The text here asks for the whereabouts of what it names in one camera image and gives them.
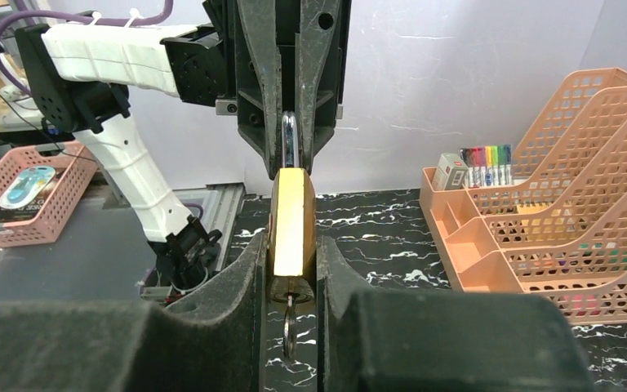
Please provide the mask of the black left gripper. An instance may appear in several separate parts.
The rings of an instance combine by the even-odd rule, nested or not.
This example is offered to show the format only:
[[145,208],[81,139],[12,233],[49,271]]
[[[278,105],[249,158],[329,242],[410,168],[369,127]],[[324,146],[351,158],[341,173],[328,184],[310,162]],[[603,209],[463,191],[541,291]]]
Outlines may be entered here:
[[[229,1],[202,3],[210,23],[164,38],[179,98],[212,107],[218,115],[238,112],[240,136],[261,156],[269,179],[281,164],[278,136],[282,114],[281,55],[276,2],[237,1],[234,22],[237,101],[229,59]],[[333,137],[342,105],[350,1],[302,1],[296,35],[295,110],[300,164],[314,158]]]

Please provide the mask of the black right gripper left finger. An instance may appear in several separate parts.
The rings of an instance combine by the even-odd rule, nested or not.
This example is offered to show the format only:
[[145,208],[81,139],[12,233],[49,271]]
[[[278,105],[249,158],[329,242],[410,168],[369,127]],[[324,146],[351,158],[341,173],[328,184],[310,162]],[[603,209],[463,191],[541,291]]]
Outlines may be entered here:
[[195,292],[0,301],[0,391],[261,391],[266,238]]

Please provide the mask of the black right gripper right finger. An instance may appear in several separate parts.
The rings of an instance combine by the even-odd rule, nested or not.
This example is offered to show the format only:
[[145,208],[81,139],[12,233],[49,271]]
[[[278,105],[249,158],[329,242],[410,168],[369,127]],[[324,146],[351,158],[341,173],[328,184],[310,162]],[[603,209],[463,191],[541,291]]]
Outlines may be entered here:
[[372,286],[317,249],[320,391],[592,391],[568,321],[532,295]]

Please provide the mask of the large brass padlock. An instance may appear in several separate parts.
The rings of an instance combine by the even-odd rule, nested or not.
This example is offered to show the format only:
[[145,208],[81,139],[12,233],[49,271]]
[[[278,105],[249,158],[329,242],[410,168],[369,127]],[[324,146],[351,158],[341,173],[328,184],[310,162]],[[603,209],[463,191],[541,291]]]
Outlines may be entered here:
[[296,360],[299,314],[315,302],[316,222],[315,192],[302,167],[296,114],[282,115],[282,167],[273,182],[269,215],[269,299],[283,305],[283,360]]

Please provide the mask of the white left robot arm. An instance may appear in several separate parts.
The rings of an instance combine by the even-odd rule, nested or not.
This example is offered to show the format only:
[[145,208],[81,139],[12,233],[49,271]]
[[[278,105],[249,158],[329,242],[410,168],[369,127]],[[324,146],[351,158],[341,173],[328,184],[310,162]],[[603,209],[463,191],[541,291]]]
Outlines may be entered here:
[[[207,279],[207,232],[150,157],[131,116],[129,87],[163,92],[237,119],[273,181],[269,257],[275,296],[314,288],[311,191],[316,154],[343,103],[348,1],[205,1],[204,25],[149,18],[58,17],[16,31],[31,96],[45,120],[85,145],[138,216],[160,279],[189,292]],[[304,208],[296,225],[296,206]]]

